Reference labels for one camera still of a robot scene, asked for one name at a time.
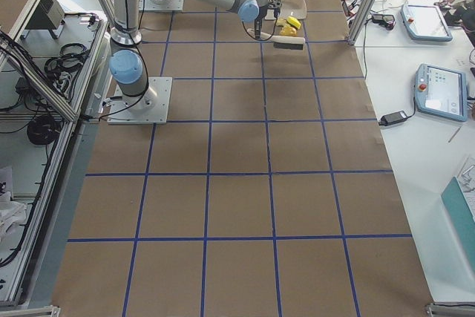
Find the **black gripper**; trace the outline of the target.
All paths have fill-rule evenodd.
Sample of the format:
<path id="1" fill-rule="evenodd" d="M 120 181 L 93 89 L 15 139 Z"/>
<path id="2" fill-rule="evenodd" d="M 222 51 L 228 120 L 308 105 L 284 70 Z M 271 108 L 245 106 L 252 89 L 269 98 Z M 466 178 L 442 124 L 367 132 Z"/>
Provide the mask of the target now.
<path id="1" fill-rule="evenodd" d="M 276 20 L 280 17 L 281 14 L 281 7 L 282 1 L 281 0 L 269 0 L 266 15 L 264 17 L 265 20 Z M 254 20 L 254 38 L 259 39 L 261 37 L 261 27 L 262 27 L 262 17 L 258 16 L 256 20 Z"/>

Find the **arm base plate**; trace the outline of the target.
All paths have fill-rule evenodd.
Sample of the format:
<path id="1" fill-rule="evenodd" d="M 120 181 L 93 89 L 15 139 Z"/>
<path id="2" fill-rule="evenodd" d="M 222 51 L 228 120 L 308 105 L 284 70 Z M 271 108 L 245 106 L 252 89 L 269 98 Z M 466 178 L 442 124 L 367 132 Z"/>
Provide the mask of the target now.
<path id="1" fill-rule="evenodd" d="M 145 12 L 170 13 L 181 12 L 184 0 L 143 0 L 141 7 Z"/>
<path id="2" fill-rule="evenodd" d="M 171 77 L 149 77 L 144 97 L 127 97 L 116 85 L 114 95 L 120 99 L 111 103 L 107 122 L 111 125 L 165 124 L 171 96 Z"/>

